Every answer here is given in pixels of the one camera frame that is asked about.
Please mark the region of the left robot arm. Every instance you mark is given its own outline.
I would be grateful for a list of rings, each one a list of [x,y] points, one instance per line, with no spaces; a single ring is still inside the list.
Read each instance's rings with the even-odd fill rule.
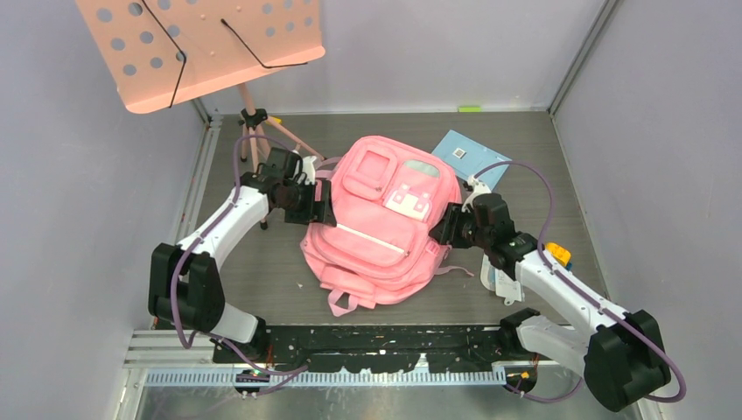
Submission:
[[[269,348],[265,322],[228,303],[221,266],[274,209],[283,210],[287,223],[336,226],[331,190],[331,181],[316,173],[314,157],[272,148],[255,171],[236,173],[226,200],[193,233],[153,250],[149,313],[180,333],[190,329],[230,340],[245,361],[260,361]]]

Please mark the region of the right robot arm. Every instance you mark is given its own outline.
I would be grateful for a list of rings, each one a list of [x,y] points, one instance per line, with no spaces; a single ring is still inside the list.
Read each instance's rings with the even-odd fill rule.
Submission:
[[[532,308],[500,321],[497,340],[511,359],[540,354],[580,375],[593,397],[618,412],[671,381],[658,322],[646,311],[628,312],[559,268],[531,234],[515,228],[498,193],[470,204],[451,203],[430,237],[454,249],[477,247],[508,279],[539,295],[568,326]]]

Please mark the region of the pink student backpack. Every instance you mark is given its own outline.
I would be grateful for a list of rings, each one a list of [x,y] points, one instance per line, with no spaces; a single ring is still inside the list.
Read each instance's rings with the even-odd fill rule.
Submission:
[[[450,247],[429,235],[462,194],[441,158],[385,136],[357,140],[326,173],[336,226],[312,223],[300,246],[336,317],[423,289]]]

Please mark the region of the light blue thin notebook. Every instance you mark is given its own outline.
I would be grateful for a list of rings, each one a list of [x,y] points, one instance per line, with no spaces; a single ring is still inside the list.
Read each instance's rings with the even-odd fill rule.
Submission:
[[[489,165],[510,160],[509,157],[452,129],[444,135],[431,154],[447,163],[458,178],[467,180],[474,176],[492,190],[500,182],[508,167],[498,166],[482,175],[479,175],[479,172]]]

